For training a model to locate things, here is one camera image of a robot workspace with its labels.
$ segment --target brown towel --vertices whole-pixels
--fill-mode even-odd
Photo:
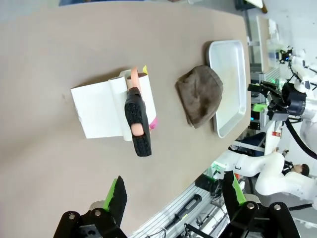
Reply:
[[[187,78],[177,82],[177,86],[189,124],[198,128],[213,117],[222,99],[223,86],[210,67],[193,68]]]

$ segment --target table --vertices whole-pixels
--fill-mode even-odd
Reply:
[[[0,32],[1,237],[52,237],[64,212],[86,213],[118,175],[128,194],[121,228],[130,234],[249,124],[250,94],[245,117],[220,139],[209,123],[187,124],[175,90],[178,78],[204,63],[211,41],[240,40],[250,72],[240,16],[170,3],[99,2],[43,10],[0,24]],[[70,89],[145,64],[158,116],[153,155],[137,157],[119,137],[85,139]]]

